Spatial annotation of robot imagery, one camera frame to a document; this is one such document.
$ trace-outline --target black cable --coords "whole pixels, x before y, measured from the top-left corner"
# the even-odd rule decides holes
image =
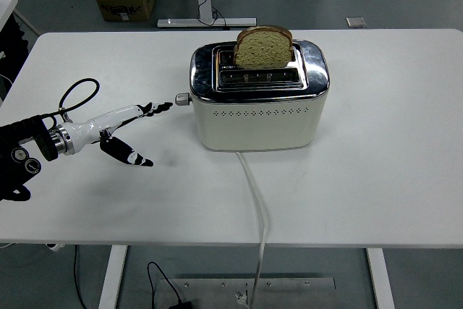
[[[67,96],[72,92],[72,90],[74,90],[74,88],[76,88],[78,85],[80,85],[81,83],[84,83],[84,82],[93,82],[93,83],[95,83],[96,87],[95,87],[95,90],[93,91],[93,93],[90,94],[86,99],[84,99],[80,103],[77,103],[74,106],[71,106],[70,108],[63,108],[63,103],[64,103],[64,100],[67,98]],[[41,115],[41,118],[46,119],[47,117],[51,117],[53,119],[53,121],[54,121],[53,127],[55,127],[56,126],[56,119],[54,118],[55,115],[63,115],[65,113],[69,112],[69,111],[80,108],[82,105],[84,105],[90,99],[92,99],[94,96],[96,96],[96,93],[98,93],[99,90],[100,90],[100,83],[97,80],[92,79],[91,77],[81,79],[81,80],[77,81],[74,85],[69,87],[68,90],[66,91],[66,93],[61,97],[61,100],[59,101],[59,108],[61,110],[52,112],[50,114],[43,114],[43,115]]]
[[[148,272],[148,278],[150,279],[150,284],[151,284],[151,308],[154,309],[154,286],[153,286],[153,280],[151,280],[151,274],[150,274],[150,265],[151,264],[154,264],[156,267],[158,267],[159,271],[162,273],[162,275],[164,276],[165,280],[167,280],[167,282],[169,283],[169,285],[171,285],[171,288],[174,290],[175,294],[177,295],[177,298],[179,300],[179,304],[182,304],[182,300],[180,299],[180,296],[179,296],[179,293],[177,292],[177,290],[175,289],[174,285],[172,285],[172,283],[170,282],[169,278],[167,278],[167,276],[165,275],[165,273],[162,271],[161,267],[158,266],[158,264],[154,261],[151,261],[150,263],[148,263],[148,265],[146,266],[146,270]]]
[[[202,5],[204,5],[205,3],[207,2],[207,0],[204,0],[201,4],[199,4],[197,6],[197,20],[199,21],[199,23],[202,23],[204,25],[207,25],[208,27],[213,27],[214,24],[216,23],[216,20],[219,18],[218,16],[220,15],[220,17],[222,17],[224,19],[224,29],[226,28],[226,20],[225,20],[225,17],[222,16],[222,14],[215,8],[215,7],[211,7],[214,11],[212,12],[212,18],[214,19],[214,21],[212,22],[212,24],[208,24],[206,22],[203,22],[201,21],[200,19],[200,8]]]
[[[82,300],[82,296],[80,295],[79,285],[77,284],[77,267],[76,267],[76,264],[77,264],[77,247],[78,246],[79,245],[75,245],[75,251],[74,251],[74,285],[75,285],[75,290],[77,292],[77,296],[79,297],[79,302],[80,302],[82,308],[87,309],[87,307],[85,307],[84,301]]]

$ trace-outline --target toaster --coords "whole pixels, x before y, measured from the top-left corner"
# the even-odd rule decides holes
[[[315,137],[330,86],[322,51],[293,40],[284,68],[234,65],[236,42],[212,43],[191,58],[190,92],[177,105],[193,104],[201,143],[217,151],[296,148]]]

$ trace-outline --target toaster knob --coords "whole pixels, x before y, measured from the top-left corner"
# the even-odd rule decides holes
[[[175,96],[176,105],[190,105],[190,101],[192,101],[192,99],[189,93],[179,93]]]

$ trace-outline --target power cord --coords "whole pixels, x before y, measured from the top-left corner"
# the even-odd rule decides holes
[[[82,300],[82,295],[80,294],[79,284],[77,280],[77,248],[78,246],[79,245],[75,245],[75,251],[74,251],[74,285],[75,285],[75,290],[77,292],[77,296],[79,297],[79,302],[82,308],[87,309],[87,307],[85,307],[84,301]]]
[[[161,272],[167,283],[170,285],[170,287],[174,290],[175,294],[177,295],[177,299],[179,301],[179,304],[170,307],[169,309],[189,309],[193,308],[191,302],[182,302],[180,299],[179,293],[175,289],[174,285],[170,282],[169,278],[165,273],[162,271],[161,267],[154,261],[150,261],[148,265],[146,266],[146,271],[148,272],[148,278],[150,279],[150,284],[151,284],[151,309],[154,309],[154,286],[153,286],[153,280],[151,279],[151,274],[150,274],[150,265],[154,264],[156,268]]]
[[[236,152],[236,155],[238,156],[239,162],[241,163],[245,171],[247,181],[250,184],[252,196],[254,197],[255,204],[258,208],[260,222],[262,224],[262,233],[260,235],[258,267],[255,272],[254,287],[252,288],[251,300],[250,300],[249,307],[248,307],[249,309],[251,309],[252,305],[254,304],[255,293],[257,291],[258,282],[260,279],[260,270],[262,268],[262,261],[263,261],[263,251],[266,246],[266,240],[267,240],[268,217],[267,217],[266,209],[263,203],[262,194],[260,193],[259,187],[257,183],[255,182],[251,169],[247,165],[246,158],[240,152]]]
[[[214,21],[212,22],[212,24],[208,24],[208,23],[206,23],[206,22],[201,21],[201,19],[200,19],[200,8],[201,8],[201,6],[204,5],[206,2],[207,2],[207,0],[204,0],[201,4],[199,4],[199,5],[197,6],[197,20],[198,20],[200,23],[203,23],[204,25],[207,25],[208,27],[213,27],[214,24],[216,23],[216,20],[217,20],[218,18],[222,17],[222,18],[224,19],[224,30],[228,30],[229,28],[226,26],[225,17],[222,16],[222,14],[220,13],[220,11],[218,11],[215,7],[212,7],[212,6],[211,6],[211,8],[212,8],[212,10],[213,10],[213,11],[212,11],[212,18],[213,18],[213,20],[214,20]]]
[[[3,77],[6,81],[8,81],[11,84],[11,86],[13,86],[13,82],[8,77],[2,74],[0,74],[0,76]]]
[[[95,90],[92,92],[92,94],[90,94],[86,99],[84,99],[80,103],[77,103],[74,106],[71,106],[70,108],[64,108],[63,104],[64,104],[64,100],[67,98],[67,96],[72,92],[72,90],[74,90],[74,88],[76,88],[78,85],[80,85],[81,83],[84,83],[84,82],[93,82],[93,83],[95,83]],[[82,105],[84,105],[90,99],[92,99],[94,96],[96,96],[96,93],[98,93],[99,90],[100,90],[100,83],[97,80],[92,79],[91,77],[81,79],[81,80],[77,81],[74,85],[69,87],[67,89],[67,91],[64,93],[64,95],[61,97],[61,100],[59,101],[59,110],[58,111],[52,112],[50,114],[43,114],[43,115],[41,115],[41,118],[42,119],[46,119],[48,117],[52,118],[53,119],[53,126],[51,126],[51,128],[53,128],[58,123],[57,120],[56,120],[56,117],[55,117],[56,115],[61,115],[63,120],[66,121],[64,119],[64,117],[63,117],[64,114],[66,114],[69,111],[80,108]]]

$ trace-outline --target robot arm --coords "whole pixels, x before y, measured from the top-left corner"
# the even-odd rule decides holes
[[[58,158],[60,153],[78,153],[85,145],[99,142],[104,152],[123,163],[152,166],[152,161],[143,158],[112,134],[116,129],[136,119],[151,117],[169,110],[171,106],[172,103],[131,105],[82,124],[68,120],[49,130],[43,123],[43,117],[39,115],[0,127],[0,200],[30,198],[30,192],[24,184],[41,170],[40,162],[30,158],[21,146],[31,140],[35,140],[47,161]]]

